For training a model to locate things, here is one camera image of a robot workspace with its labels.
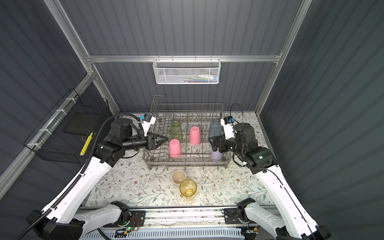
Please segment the purple cup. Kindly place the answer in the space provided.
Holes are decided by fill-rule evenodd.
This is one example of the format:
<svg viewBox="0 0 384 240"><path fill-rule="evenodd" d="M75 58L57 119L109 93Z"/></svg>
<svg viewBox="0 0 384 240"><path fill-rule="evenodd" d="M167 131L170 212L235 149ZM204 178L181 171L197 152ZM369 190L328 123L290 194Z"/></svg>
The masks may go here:
<svg viewBox="0 0 384 240"><path fill-rule="evenodd" d="M213 162L219 162L219 161L222 161L222 159L223 159L223 153L220 153L219 151L211 150L211 151L210 151L210 159L211 159Z"/></svg>

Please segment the blue-grey transparent cup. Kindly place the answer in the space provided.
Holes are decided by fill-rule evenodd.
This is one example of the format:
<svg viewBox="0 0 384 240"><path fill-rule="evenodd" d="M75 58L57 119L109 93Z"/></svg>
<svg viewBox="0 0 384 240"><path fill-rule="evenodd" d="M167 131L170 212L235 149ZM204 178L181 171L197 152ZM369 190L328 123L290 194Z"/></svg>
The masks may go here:
<svg viewBox="0 0 384 240"><path fill-rule="evenodd" d="M222 126L220 122L212 122L209 127L208 140L222 135Z"/></svg>

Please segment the pink cup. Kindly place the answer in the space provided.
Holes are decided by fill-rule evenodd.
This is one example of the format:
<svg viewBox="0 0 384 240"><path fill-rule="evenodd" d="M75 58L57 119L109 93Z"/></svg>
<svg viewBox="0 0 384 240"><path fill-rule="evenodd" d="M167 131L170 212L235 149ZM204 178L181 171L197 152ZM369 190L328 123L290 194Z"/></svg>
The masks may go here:
<svg viewBox="0 0 384 240"><path fill-rule="evenodd" d="M171 158L177 158L182 155L182 147L178 139L170 140L169 154Z"/></svg>
<svg viewBox="0 0 384 240"><path fill-rule="evenodd" d="M190 144L199 145L201 143L201 130L199 127L191 127Z"/></svg>

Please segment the green transparent cup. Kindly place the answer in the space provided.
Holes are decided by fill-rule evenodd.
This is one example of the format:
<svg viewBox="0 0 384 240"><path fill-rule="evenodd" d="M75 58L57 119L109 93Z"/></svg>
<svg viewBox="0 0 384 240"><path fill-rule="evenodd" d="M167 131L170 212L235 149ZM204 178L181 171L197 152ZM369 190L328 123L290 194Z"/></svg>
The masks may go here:
<svg viewBox="0 0 384 240"><path fill-rule="evenodd" d="M179 140L180 142L183 139L183 130L180 121L172 121L171 123L171 139Z"/></svg>

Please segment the pink cup front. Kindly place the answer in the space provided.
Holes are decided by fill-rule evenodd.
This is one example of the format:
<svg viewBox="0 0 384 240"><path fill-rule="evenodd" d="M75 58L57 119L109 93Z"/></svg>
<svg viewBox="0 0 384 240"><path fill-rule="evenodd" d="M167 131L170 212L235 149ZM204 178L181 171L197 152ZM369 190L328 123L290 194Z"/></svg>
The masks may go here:
<svg viewBox="0 0 384 240"><path fill-rule="evenodd" d="M190 144L199 145L201 143L201 130L199 127L191 127Z"/></svg>

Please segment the yellow transparent cup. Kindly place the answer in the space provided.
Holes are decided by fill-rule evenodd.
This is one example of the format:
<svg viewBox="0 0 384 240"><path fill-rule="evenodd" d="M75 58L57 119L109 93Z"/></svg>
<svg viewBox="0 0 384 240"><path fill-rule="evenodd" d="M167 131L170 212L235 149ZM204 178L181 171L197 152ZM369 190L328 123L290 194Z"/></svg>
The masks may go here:
<svg viewBox="0 0 384 240"><path fill-rule="evenodd" d="M191 198L196 194L197 184L193 180L186 179L181 182L179 189L182 196Z"/></svg>

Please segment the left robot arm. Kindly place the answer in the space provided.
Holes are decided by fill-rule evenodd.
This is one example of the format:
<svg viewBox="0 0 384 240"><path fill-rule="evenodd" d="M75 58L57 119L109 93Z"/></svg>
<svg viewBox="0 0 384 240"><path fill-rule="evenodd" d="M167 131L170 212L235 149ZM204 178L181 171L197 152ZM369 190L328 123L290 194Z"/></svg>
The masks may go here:
<svg viewBox="0 0 384 240"><path fill-rule="evenodd" d="M99 142L106 125L103 123L81 170L42 210L34 210L28 215L29 226L19 234L19 240L31 230L43 240L78 240L108 224L129 229L140 225L132 217L130 208L119 201L95 211L77 214L85 197L118 160L124 157L126 151L154 150L169 140L149 131L151 125L156 123L156 118L151 115L137 117L123 113L107 119L108 122L110 120L113 123L109 136L105 141Z"/></svg>

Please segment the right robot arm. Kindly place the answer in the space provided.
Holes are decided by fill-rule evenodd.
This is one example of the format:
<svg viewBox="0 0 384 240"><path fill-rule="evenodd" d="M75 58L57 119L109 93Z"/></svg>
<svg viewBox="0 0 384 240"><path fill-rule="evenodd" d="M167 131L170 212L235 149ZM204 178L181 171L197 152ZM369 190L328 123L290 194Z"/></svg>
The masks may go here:
<svg viewBox="0 0 384 240"><path fill-rule="evenodd" d="M255 130L248 123L235 123L233 117L221 119L224 133L210 137L214 151L231 152L238 166L248 168L264 185L279 211L276 216L247 198L237 204L238 218L243 223L255 222L276 240L328 240L330 230L318 225L302 206L287 183L275 156L260 147Z"/></svg>

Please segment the beige cup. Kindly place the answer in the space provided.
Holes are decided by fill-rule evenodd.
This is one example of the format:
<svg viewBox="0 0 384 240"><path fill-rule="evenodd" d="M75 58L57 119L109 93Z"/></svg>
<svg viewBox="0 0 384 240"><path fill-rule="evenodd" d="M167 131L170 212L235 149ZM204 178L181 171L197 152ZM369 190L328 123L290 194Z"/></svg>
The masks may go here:
<svg viewBox="0 0 384 240"><path fill-rule="evenodd" d="M187 179L187 174L183 170L176 170L173 172L171 180L176 187L180 187L180 184Z"/></svg>

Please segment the items in white basket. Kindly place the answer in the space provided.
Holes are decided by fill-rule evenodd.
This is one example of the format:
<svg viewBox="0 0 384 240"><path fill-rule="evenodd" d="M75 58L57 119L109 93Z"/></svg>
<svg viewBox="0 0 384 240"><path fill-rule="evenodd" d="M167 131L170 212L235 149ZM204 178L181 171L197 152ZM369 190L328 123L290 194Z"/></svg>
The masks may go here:
<svg viewBox="0 0 384 240"><path fill-rule="evenodd" d="M177 81L181 83L217 84L219 83L219 76L210 74L185 76L177 79Z"/></svg>

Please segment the yellow brush in basket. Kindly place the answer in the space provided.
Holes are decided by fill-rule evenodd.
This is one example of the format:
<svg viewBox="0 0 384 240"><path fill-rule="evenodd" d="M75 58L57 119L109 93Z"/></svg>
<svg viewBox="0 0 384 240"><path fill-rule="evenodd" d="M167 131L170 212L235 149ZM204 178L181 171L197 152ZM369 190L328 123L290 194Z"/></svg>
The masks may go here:
<svg viewBox="0 0 384 240"><path fill-rule="evenodd" d="M84 156L86 154L87 149L88 149L88 147L92 141L93 135L94 135L94 133L90 133L89 136L87 137L87 139L83 145L83 148L80 151L80 156Z"/></svg>

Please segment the white vented strip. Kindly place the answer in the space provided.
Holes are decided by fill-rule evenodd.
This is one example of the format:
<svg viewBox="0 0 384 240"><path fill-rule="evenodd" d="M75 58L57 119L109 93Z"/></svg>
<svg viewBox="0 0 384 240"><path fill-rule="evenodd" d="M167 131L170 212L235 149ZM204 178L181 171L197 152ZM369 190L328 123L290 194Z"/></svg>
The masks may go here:
<svg viewBox="0 0 384 240"><path fill-rule="evenodd" d="M123 230L103 230L110 240L244 240L240 228L175 228Z"/></svg>

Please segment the white mesh wall basket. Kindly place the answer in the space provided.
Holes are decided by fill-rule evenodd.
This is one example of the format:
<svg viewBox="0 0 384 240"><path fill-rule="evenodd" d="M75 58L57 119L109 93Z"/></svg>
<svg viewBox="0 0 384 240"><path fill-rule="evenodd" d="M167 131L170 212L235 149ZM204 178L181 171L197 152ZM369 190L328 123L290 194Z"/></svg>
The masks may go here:
<svg viewBox="0 0 384 240"><path fill-rule="evenodd" d="M221 67L221 60L217 58L157 58L153 61L155 80L159 85L216 85L181 83L178 82L177 79L181 79L185 76L210 74L219 76L220 82Z"/></svg>

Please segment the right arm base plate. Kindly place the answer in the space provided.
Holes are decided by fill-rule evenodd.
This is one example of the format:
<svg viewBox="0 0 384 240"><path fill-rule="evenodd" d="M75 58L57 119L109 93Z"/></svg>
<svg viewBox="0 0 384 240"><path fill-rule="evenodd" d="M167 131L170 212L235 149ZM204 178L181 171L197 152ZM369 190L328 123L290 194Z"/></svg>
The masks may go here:
<svg viewBox="0 0 384 240"><path fill-rule="evenodd" d="M224 215L225 223L227 225L247 224L248 222L242 222L237 208L224 208L221 209L221 213Z"/></svg>

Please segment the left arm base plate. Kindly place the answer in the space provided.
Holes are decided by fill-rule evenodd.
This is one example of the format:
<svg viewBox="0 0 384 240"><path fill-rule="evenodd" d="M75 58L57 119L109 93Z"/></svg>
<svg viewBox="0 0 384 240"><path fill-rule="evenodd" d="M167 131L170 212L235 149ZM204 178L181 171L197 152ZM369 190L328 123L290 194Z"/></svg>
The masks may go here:
<svg viewBox="0 0 384 240"><path fill-rule="evenodd" d="M144 226L146 211L124 212L113 225L122 228L140 228Z"/></svg>

